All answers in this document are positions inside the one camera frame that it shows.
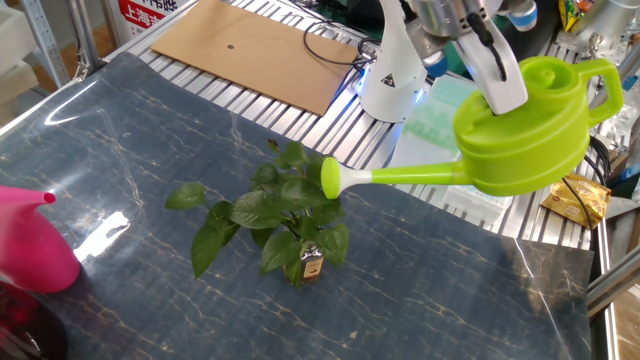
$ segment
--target dark bottle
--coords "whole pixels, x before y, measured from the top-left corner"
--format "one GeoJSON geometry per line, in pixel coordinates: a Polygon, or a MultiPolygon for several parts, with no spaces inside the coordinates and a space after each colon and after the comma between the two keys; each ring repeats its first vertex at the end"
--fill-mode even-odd
{"type": "Polygon", "coordinates": [[[307,248],[300,260],[302,260],[301,283],[308,284],[318,280],[322,270],[322,262],[324,261],[324,256],[322,256],[318,247],[312,245],[307,248]]]}
{"type": "Polygon", "coordinates": [[[0,282],[0,360],[64,360],[60,319],[25,291],[0,282]]]}

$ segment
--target watering can handle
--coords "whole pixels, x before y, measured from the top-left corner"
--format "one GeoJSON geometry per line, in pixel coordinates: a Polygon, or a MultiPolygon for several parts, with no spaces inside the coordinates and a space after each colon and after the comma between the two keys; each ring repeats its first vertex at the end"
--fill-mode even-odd
{"type": "Polygon", "coordinates": [[[615,65],[609,60],[597,59],[584,63],[574,64],[573,68],[578,72],[582,86],[586,87],[589,80],[601,75],[604,79],[604,88],[607,91],[607,101],[589,110],[591,117],[589,127],[595,126],[608,118],[615,115],[624,104],[624,96],[622,95],[622,85],[620,84],[620,76],[615,65]]]}

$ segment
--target jar label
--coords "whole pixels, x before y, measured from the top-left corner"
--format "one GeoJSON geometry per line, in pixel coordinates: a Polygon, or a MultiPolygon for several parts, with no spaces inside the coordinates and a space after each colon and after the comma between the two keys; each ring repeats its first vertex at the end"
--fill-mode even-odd
{"type": "Polygon", "coordinates": [[[320,275],[320,270],[322,268],[322,261],[324,258],[320,258],[318,260],[309,261],[304,268],[304,274],[302,277],[305,279],[312,278],[320,275]]]}

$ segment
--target green leaf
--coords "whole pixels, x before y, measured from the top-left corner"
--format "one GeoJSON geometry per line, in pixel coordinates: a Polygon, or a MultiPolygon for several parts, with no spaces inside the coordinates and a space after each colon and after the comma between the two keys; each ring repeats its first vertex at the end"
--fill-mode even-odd
{"type": "Polygon", "coordinates": [[[266,229],[250,229],[251,237],[253,241],[258,245],[261,249],[264,249],[264,245],[267,243],[267,240],[271,237],[271,234],[275,230],[275,227],[266,228],[266,229]]]}
{"type": "Polygon", "coordinates": [[[231,204],[226,200],[218,201],[211,207],[211,212],[217,218],[226,219],[229,217],[229,205],[231,204]]]}
{"type": "Polygon", "coordinates": [[[339,224],[333,229],[322,230],[316,243],[327,261],[334,266],[343,264],[349,248],[349,229],[339,224]]]}
{"type": "Polygon", "coordinates": [[[322,156],[313,153],[309,156],[309,165],[307,165],[307,179],[317,185],[321,184],[320,173],[322,170],[322,156]]]}
{"type": "Polygon", "coordinates": [[[251,181],[249,191],[276,191],[278,187],[278,184],[258,184],[255,181],[251,181]]]}
{"type": "Polygon", "coordinates": [[[300,290],[300,280],[302,279],[302,261],[296,258],[292,262],[285,265],[285,275],[298,290],[300,290]]]}
{"type": "Polygon", "coordinates": [[[169,195],[164,207],[171,210],[194,208],[204,202],[204,191],[200,183],[186,183],[169,195]]]}
{"type": "Polygon", "coordinates": [[[253,191],[231,203],[229,219],[249,229],[266,229],[280,223],[280,209],[274,194],[253,191]]]}
{"type": "Polygon", "coordinates": [[[207,213],[205,224],[217,227],[219,226],[220,220],[226,220],[223,222],[223,224],[225,225],[233,224],[231,221],[229,221],[229,212],[231,209],[230,205],[231,204],[229,204],[229,202],[226,200],[218,201],[217,203],[213,204],[211,210],[207,213]]]}
{"type": "Polygon", "coordinates": [[[302,178],[292,179],[282,184],[280,200],[283,210],[289,211],[298,211],[329,202],[319,186],[302,178]]]}
{"type": "Polygon", "coordinates": [[[280,157],[278,162],[282,165],[278,165],[278,162],[274,160],[274,163],[277,167],[281,169],[285,169],[283,166],[303,166],[309,163],[309,158],[307,157],[307,153],[304,151],[304,146],[297,141],[291,141],[287,144],[287,147],[283,152],[280,153],[280,157]]]}
{"type": "Polygon", "coordinates": [[[297,218],[293,224],[293,230],[296,234],[306,240],[315,240],[319,232],[316,223],[308,216],[301,216],[297,218]]]}
{"type": "Polygon", "coordinates": [[[269,238],[262,250],[262,275],[269,271],[282,267],[300,259],[302,245],[296,241],[295,236],[289,231],[283,231],[269,238]]]}
{"type": "Polygon", "coordinates": [[[276,164],[276,166],[279,169],[283,169],[283,170],[291,169],[291,164],[287,164],[284,160],[280,158],[273,159],[273,163],[276,164]]]}
{"type": "Polygon", "coordinates": [[[278,169],[273,164],[262,164],[256,170],[256,174],[251,178],[252,183],[258,185],[277,184],[278,169]]]}
{"type": "Polygon", "coordinates": [[[300,179],[300,175],[293,173],[280,173],[280,184],[284,184],[293,179],[300,179]]]}
{"type": "Polygon", "coordinates": [[[269,139],[267,140],[267,144],[269,144],[269,149],[271,149],[271,151],[277,152],[278,154],[280,153],[280,148],[275,140],[269,139]]]}
{"type": "Polygon", "coordinates": [[[204,274],[239,228],[238,224],[219,220],[219,226],[205,225],[198,230],[191,244],[191,265],[196,279],[204,274]]]}
{"type": "Polygon", "coordinates": [[[313,220],[318,226],[330,224],[344,217],[344,209],[340,207],[340,199],[331,200],[328,204],[316,206],[312,211],[313,220]]]}

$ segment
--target cardboard sheet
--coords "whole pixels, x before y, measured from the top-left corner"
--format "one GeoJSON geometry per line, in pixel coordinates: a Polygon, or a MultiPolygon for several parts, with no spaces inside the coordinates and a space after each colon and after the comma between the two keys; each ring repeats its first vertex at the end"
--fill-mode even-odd
{"type": "MultiPolygon", "coordinates": [[[[304,47],[304,31],[218,0],[200,0],[155,44],[153,51],[324,115],[349,70],[317,59],[304,47]]],[[[309,46],[350,62],[356,48],[309,34],[309,46]]]]}

